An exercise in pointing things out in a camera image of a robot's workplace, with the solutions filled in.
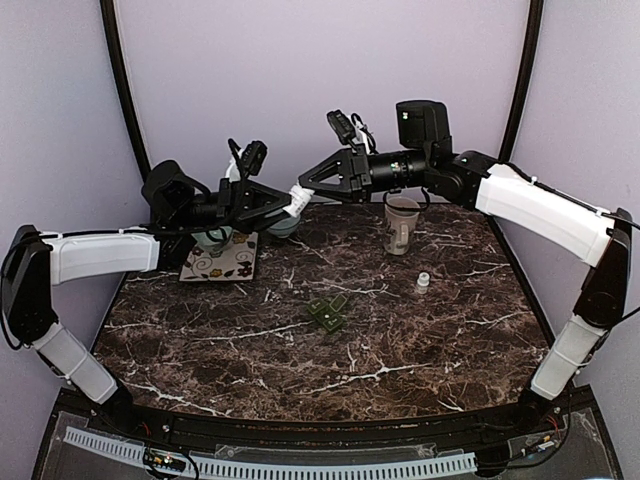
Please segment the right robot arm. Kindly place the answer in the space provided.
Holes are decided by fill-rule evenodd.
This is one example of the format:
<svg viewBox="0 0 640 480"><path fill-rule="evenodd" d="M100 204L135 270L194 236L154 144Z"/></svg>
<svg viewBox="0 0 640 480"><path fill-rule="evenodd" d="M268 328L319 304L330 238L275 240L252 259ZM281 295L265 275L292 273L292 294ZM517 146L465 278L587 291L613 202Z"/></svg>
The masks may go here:
<svg viewBox="0 0 640 480"><path fill-rule="evenodd" d="M396 105L401 150L376 153L363 126L341 111L327 120L342 149L299 176L291 189L291 215L313 195L363 203L375 193L420 187L469 210L502 218L563 247L590 268L572 315L534 373L528 396L510 413L521 434L549 416L558 397L609 331L627 319L631 274L631 215L602 209L555 190L512 163L452 147L446 106L431 100Z"/></svg>

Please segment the white pill bottle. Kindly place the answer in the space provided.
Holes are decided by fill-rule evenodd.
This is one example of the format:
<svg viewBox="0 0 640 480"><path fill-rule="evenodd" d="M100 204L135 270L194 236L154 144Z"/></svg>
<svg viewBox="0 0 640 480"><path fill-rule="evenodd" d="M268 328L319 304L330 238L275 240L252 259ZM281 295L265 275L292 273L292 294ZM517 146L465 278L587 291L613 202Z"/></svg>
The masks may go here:
<svg viewBox="0 0 640 480"><path fill-rule="evenodd" d="M421 272L416 280L416 289L424 294L430 285L430 275L427 272Z"/></svg>
<svg viewBox="0 0 640 480"><path fill-rule="evenodd" d="M288 213L290 217L298 218L310 203L314 193L313 189L302 187L299 183L296 183L289 191L291 201L283 208L283 211Z"/></svg>

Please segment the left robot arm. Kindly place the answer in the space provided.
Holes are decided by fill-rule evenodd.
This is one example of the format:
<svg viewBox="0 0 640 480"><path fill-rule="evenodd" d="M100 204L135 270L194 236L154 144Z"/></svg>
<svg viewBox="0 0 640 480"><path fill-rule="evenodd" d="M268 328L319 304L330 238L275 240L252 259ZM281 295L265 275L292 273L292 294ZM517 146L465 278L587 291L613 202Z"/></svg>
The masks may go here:
<svg viewBox="0 0 640 480"><path fill-rule="evenodd" d="M243 233L266 230L300 214L292 192L252 181L257 166L238 160L211 192L188 177L174 160L154 167L142 194L154 224L94 232L44 233L18 229L1 267L1 328L10 348L32 347L90 401L120 436L141 427L140 412L122 397L126 389L61 324L52 307L53 286L122 272L171 269L182 264L198 235L229 227Z"/></svg>

